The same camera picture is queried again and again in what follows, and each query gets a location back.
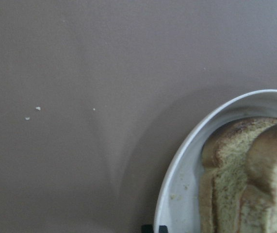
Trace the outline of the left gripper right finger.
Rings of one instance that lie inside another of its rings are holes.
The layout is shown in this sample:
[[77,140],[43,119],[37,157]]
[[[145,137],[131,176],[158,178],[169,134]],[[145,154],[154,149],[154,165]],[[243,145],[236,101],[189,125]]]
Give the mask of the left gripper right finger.
[[159,233],[168,233],[168,228],[165,225],[159,226]]

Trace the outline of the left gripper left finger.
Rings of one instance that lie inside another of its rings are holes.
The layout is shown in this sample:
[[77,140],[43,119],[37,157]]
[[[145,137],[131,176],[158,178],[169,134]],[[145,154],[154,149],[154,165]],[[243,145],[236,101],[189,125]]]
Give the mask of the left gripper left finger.
[[153,226],[151,224],[142,225],[141,233],[154,233]]

